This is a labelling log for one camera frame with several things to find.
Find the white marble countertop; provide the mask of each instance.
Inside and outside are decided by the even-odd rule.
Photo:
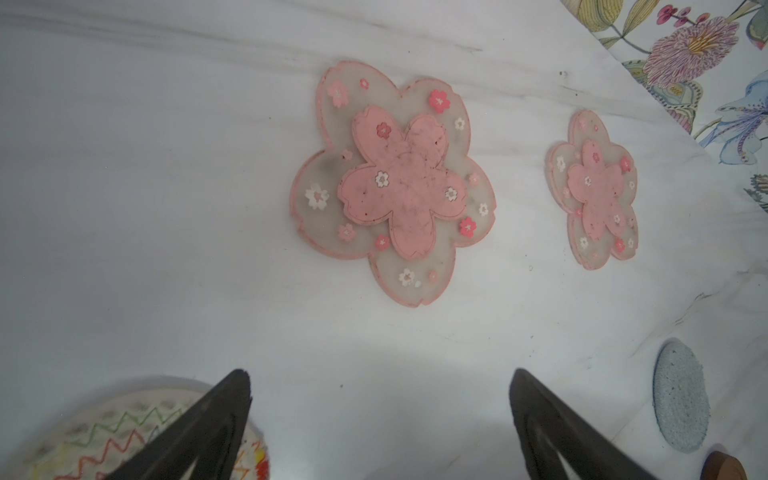
[[[342,59],[466,103],[497,220],[430,306],[290,219]],[[716,444],[768,471],[750,171],[717,165],[556,0],[5,0],[0,65],[0,462],[95,389],[243,367],[275,479],[527,478],[507,400],[523,367],[659,478],[698,478]],[[544,175],[580,108],[641,177],[637,256],[594,272]],[[689,455],[650,403],[669,336],[712,406]]]

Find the patterned plate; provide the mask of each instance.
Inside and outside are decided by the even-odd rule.
[[[73,415],[33,442],[17,457],[20,461],[6,472],[6,478],[101,480],[181,417],[204,393],[204,388],[153,388],[114,396]],[[266,444],[249,422],[231,478],[269,477]]]

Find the floral pattern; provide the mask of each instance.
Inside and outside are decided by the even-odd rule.
[[[648,74],[648,84],[667,88],[693,80],[717,66],[738,41],[738,28],[738,23],[727,23],[724,17],[716,17],[679,28],[658,40],[643,68]]]
[[[349,103],[346,87],[338,80],[328,87],[328,95],[333,99],[333,106],[336,108],[341,108]]]
[[[392,133],[392,128],[386,122],[382,122],[376,126],[376,134],[384,140],[389,139],[390,133]]]
[[[472,238],[475,236],[475,230],[478,229],[478,224],[476,224],[471,217],[466,217],[462,222],[458,225],[458,229],[461,232],[462,235],[464,235],[467,238]]]
[[[445,198],[447,198],[449,202],[456,201],[458,192],[453,187],[448,187],[448,190],[445,191]]]
[[[380,171],[376,174],[376,186],[379,188],[384,188],[389,186],[389,174],[386,172]]]
[[[745,85],[756,82],[750,79],[764,70],[760,50],[768,41],[766,0],[692,0],[692,5],[648,0],[562,2],[592,32],[603,32],[595,34],[601,44],[713,158],[722,164],[754,164],[765,157],[755,153],[760,148],[757,140],[766,138],[768,130],[760,127],[753,136],[750,126],[759,123],[754,117],[724,110],[746,105],[734,102],[718,108],[720,102],[714,102],[738,98]],[[615,23],[619,18],[624,19],[623,26]],[[644,24],[651,18],[655,22]],[[613,48],[616,44],[624,47]]]
[[[437,90],[433,90],[432,94],[429,95],[429,104],[439,114],[451,107],[451,101],[448,99],[448,94],[446,94],[444,91]]]
[[[404,269],[402,273],[398,276],[400,283],[402,283],[403,286],[408,286],[411,283],[413,283],[413,279],[416,278],[416,274],[413,273],[410,269]]]
[[[399,90],[376,69],[343,61],[321,80],[316,105],[325,146],[291,187],[299,234],[331,257],[367,258],[397,302],[434,302],[457,267],[456,249],[479,242],[495,221],[491,183],[467,156],[462,99],[439,80]]]
[[[309,199],[312,210],[317,210],[318,208],[325,210],[330,195],[328,195],[328,190],[320,188],[317,182],[312,182],[310,183],[309,190],[304,192],[304,197]]]
[[[379,235],[376,238],[376,248],[379,249],[379,252],[383,252],[384,250],[389,248],[389,237],[386,235]]]
[[[592,240],[601,239],[605,227],[619,236],[626,221],[616,201],[624,192],[621,168],[616,164],[606,165],[600,145],[593,140],[584,142],[581,156],[594,160],[568,168],[568,188],[571,195],[584,204],[584,230]]]
[[[373,125],[381,124],[391,127],[389,141],[370,134]],[[362,225],[390,219],[395,250],[407,259],[427,257],[435,245],[432,217],[458,217],[467,197],[461,178],[442,168],[448,149],[445,128],[434,117],[421,115],[402,132],[389,112],[367,107],[355,117],[353,132],[368,163],[342,178],[344,214]],[[369,189],[371,183],[378,188]]]
[[[755,152],[763,146],[757,129],[768,122],[768,70],[747,85],[744,98],[723,105],[717,113],[721,115],[720,121],[701,141],[701,146],[725,143],[720,151],[724,164],[756,163]]]
[[[595,270],[610,255],[627,260],[637,244],[637,221],[631,203],[637,168],[624,148],[611,143],[600,118],[582,111],[571,120],[567,143],[557,145],[547,159],[550,191],[568,213],[568,239],[576,260]],[[566,168],[561,171],[558,158]]]
[[[339,225],[339,240],[351,242],[352,240],[355,240],[355,235],[357,235],[357,233],[352,227],[352,224]]]

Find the cherry blossom coaster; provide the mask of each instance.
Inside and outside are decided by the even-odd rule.
[[[456,247],[479,242],[494,222],[491,184],[467,157],[462,99],[433,78],[400,91],[375,68],[343,61],[320,82],[317,117],[325,149],[291,188],[299,232],[331,257],[368,257],[403,305],[433,302]]]
[[[568,212],[568,238],[576,260],[587,270],[605,265],[608,255],[634,257],[637,192],[634,160],[612,144],[600,118],[581,111],[571,120],[568,143],[552,149],[547,178],[555,200]]]

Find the pink flower pad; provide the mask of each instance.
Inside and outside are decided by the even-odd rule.
[[[552,194],[568,212],[568,238],[576,260],[596,270],[613,255],[634,257],[637,218],[637,168],[622,146],[612,144],[600,118],[581,111],[571,119],[568,142],[547,159]]]
[[[361,78],[367,88],[353,88],[363,86]],[[450,282],[456,247],[482,240],[495,220],[491,184],[467,157],[462,99],[432,78],[400,91],[375,68],[343,61],[320,82],[316,107],[326,146],[293,181],[290,206],[299,233],[331,257],[368,257],[379,285],[397,302],[433,302]],[[470,236],[459,226],[468,217]],[[347,224],[354,226],[351,240]],[[411,281],[401,278],[406,271]]]

